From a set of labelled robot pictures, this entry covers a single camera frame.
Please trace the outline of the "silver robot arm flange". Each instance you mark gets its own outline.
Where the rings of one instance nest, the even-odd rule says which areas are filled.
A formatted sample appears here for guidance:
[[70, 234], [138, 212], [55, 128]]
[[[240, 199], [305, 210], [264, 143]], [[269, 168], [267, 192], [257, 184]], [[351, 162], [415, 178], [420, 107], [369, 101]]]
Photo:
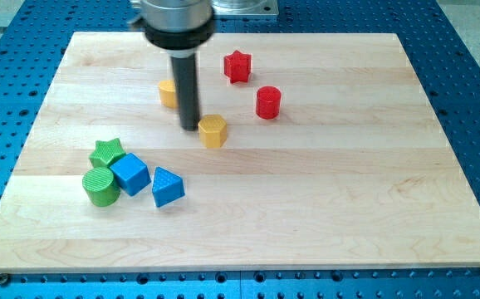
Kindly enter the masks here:
[[140, 12], [129, 21], [143, 29], [147, 40], [174, 58], [188, 58], [215, 32], [210, 0], [141, 0]]

